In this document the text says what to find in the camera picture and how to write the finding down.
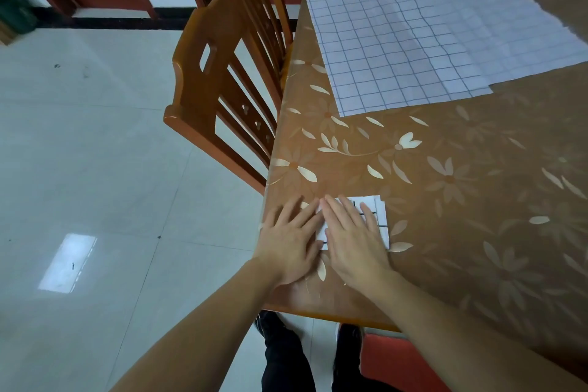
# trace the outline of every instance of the hand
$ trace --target hand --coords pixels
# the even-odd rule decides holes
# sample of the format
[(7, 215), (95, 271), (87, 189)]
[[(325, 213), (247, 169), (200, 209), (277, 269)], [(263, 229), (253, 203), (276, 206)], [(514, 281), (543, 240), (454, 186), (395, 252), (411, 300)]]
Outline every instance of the hand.
[(259, 258), (268, 269), (276, 270), (278, 285), (290, 284), (308, 273), (323, 246), (322, 241), (314, 240), (315, 232), (324, 222), (323, 214), (315, 213), (318, 199), (290, 221), (299, 200), (299, 197), (291, 198), (277, 220), (279, 207), (269, 211), (254, 251), (254, 258)]
[(392, 271), (378, 221), (365, 203), (359, 215), (347, 197), (341, 203), (327, 195), (320, 206), (329, 226), (326, 230), (331, 265), (345, 283), (367, 295), (376, 282)]

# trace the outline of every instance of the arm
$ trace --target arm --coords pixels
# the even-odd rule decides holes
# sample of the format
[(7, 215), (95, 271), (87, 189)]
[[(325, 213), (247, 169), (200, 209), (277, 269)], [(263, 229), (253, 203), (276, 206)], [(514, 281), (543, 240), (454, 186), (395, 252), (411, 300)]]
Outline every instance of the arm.
[(280, 284), (304, 276), (322, 242), (307, 242), (322, 224), (318, 201), (290, 220), (293, 198), (268, 213), (253, 257), (151, 347), (111, 392), (203, 391), (221, 388), (241, 341), (264, 301)]
[(347, 198), (340, 199), (320, 202), (333, 268), (396, 323), (451, 390), (588, 390), (575, 376), (393, 271), (371, 211), (361, 204), (364, 221)]

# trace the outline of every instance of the person's left hand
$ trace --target person's left hand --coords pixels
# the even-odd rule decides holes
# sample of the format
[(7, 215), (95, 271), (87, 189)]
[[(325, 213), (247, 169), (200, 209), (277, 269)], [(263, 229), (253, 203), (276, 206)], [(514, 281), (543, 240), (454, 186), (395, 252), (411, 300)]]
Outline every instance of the person's left hand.
[(268, 269), (276, 270), (279, 285), (290, 284), (308, 273), (323, 246), (320, 240), (308, 243), (324, 221), (321, 211), (315, 213), (318, 199), (290, 220), (299, 200), (300, 197), (291, 198), (277, 220), (279, 207), (268, 212), (253, 255)]

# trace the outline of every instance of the table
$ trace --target table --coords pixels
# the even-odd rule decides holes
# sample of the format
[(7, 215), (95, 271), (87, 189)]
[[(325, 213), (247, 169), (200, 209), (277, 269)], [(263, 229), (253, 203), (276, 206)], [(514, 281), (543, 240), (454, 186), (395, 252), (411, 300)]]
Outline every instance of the table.
[[(535, 0), (588, 39), (586, 0)], [(587, 354), (588, 65), (494, 84), (490, 95), (339, 118), (306, 1), (294, 42), (264, 214), (295, 194), (379, 194), (395, 269), (536, 350)], [(403, 149), (412, 132), (422, 143)], [(394, 329), (327, 275), (266, 307)]]

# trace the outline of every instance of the green object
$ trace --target green object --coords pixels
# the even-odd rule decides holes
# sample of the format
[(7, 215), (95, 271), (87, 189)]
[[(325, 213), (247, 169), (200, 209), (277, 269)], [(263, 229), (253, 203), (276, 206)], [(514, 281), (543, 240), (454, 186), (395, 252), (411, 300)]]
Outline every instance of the green object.
[(31, 32), (37, 25), (28, 0), (0, 0), (0, 20), (18, 34)]

